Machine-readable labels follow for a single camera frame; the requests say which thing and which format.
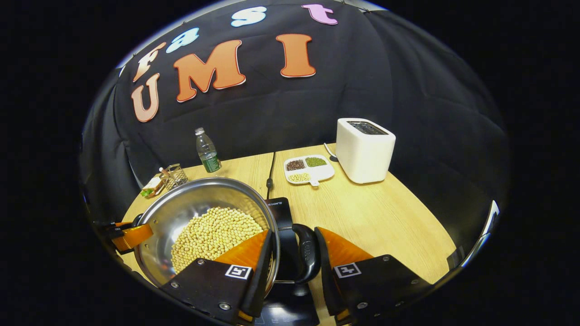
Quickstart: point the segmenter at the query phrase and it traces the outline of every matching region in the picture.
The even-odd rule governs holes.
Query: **wooden table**
[[[328,146],[334,151],[334,144]],[[287,182],[284,161],[313,154],[328,157],[324,145],[276,152],[270,198],[288,198],[295,223],[331,230],[372,256],[393,255],[430,283],[449,271],[447,257],[455,250],[451,237],[425,205],[391,173],[382,182],[357,184],[348,179],[339,163],[331,162],[335,175],[321,181],[316,188]],[[237,179],[266,198],[272,156],[273,153],[267,153],[223,161],[217,173],[205,172],[202,165],[184,170],[190,180],[208,176]],[[155,198],[158,197],[148,200],[137,196],[123,222],[130,222],[143,213]],[[134,254],[121,258],[147,279]],[[335,325],[324,303],[320,273],[310,282],[310,289],[321,325]]]

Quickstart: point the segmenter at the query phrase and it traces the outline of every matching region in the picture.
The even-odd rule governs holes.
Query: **white divided dish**
[[[306,164],[307,157],[320,158],[320,159],[324,160],[324,162],[326,162],[326,164],[310,167],[310,166],[308,166],[308,164]],[[288,168],[287,168],[288,163],[290,163],[292,161],[297,161],[297,160],[302,161],[302,163],[304,164],[304,168],[288,171]],[[310,175],[310,180],[298,181],[298,182],[290,180],[291,175],[302,174],[302,173],[308,173]],[[328,162],[328,160],[322,155],[307,155],[307,156],[289,158],[286,161],[284,161],[284,175],[286,176],[286,180],[292,184],[310,183],[313,187],[317,187],[319,185],[319,181],[326,180],[328,178],[331,178],[334,175],[334,168],[332,167],[330,162]]]

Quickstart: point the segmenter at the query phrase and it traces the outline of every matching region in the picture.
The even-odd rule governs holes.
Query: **pink letter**
[[[332,13],[331,9],[326,9],[322,5],[303,5],[302,8],[308,9],[310,17],[319,23],[326,25],[338,24],[336,19],[328,18],[327,16],[327,12]]]

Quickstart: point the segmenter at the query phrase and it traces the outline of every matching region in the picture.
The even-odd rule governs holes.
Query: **wire mesh cup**
[[[173,188],[181,186],[188,181],[187,175],[180,164],[170,165],[165,170],[169,172],[169,176],[161,174],[159,178],[165,182],[167,191],[171,191]]]

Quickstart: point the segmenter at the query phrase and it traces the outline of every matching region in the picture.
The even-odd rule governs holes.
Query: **power cord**
[[[276,159],[276,152],[274,152],[274,155],[272,155],[272,166],[270,167],[270,177],[266,181],[266,188],[268,188],[268,191],[266,192],[266,199],[270,199],[270,189],[274,185],[274,182],[272,181],[272,171],[274,170],[274,160],[275,159]]]

